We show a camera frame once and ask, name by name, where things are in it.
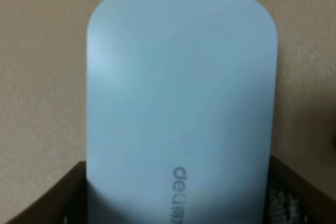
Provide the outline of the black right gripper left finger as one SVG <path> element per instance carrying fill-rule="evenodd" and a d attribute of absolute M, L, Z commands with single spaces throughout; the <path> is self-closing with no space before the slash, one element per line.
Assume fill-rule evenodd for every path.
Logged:
<path fill-rule="evenodd" d="M 53 187 L 8 223 L 86 223 L 86 162 L 78 162 Z"/>

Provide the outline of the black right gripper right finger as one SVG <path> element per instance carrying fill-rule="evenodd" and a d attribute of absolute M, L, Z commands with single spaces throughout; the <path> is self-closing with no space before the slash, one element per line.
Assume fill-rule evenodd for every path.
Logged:
<path fill-rule="evenodd" d="M 271 156 L 266 223 L 335 223 L 335 200 Z"/>

